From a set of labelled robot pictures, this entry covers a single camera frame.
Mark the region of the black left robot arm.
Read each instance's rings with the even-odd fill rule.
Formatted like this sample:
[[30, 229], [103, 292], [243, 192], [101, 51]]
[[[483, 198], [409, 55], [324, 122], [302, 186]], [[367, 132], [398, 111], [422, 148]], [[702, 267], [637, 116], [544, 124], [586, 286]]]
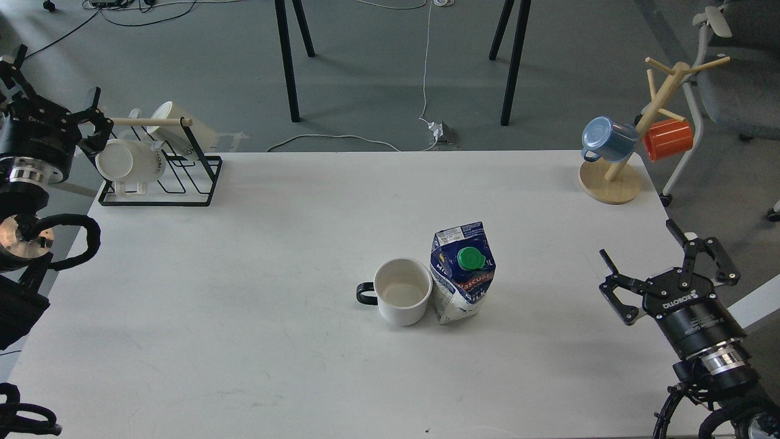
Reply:
[[[89, 216], [62, 213], [39, 217], [49, 201], [48, 186], [69, 178], [76, 150], [91, 162], [105, 150], [114, 122], [98, 107], [101, 90], [89, 92], [79, 112], [39, 95], [23, 76], [27, 47], [2, 58], [2, 274], [21, 271], [17, 280], [2, 277], [2, 349], [30, 333], [50, 303], [40, 294], [50, 271], [80, 266], [101, 245], [101, 229]], [[56, 261], [53, 228], [86, 231], [83, 253]]]

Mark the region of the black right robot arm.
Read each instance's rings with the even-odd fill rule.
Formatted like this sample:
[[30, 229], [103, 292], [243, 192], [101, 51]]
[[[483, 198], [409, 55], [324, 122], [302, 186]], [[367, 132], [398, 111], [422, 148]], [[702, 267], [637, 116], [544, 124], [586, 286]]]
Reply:
[[628, 277], [600, 250], [610, 270], [599, 286], [602, 295], [628, 326], [642, 316], [654, 320], [679, 358], [672, 367], [677, 384], [655, 413], [652, 437], [666, 438], [677, 406], [687, 399], [709, 412], [699, 438], [714, 437], [725, 423], [736, 438], [777, 438], [778, 405], [749, 363], [744, 328], [714, 291], [737, 284], [739, 270], [716, 237], [684, 233], [672, 220], [666, 226], [683, 249], [683, 261], [654, 277]]

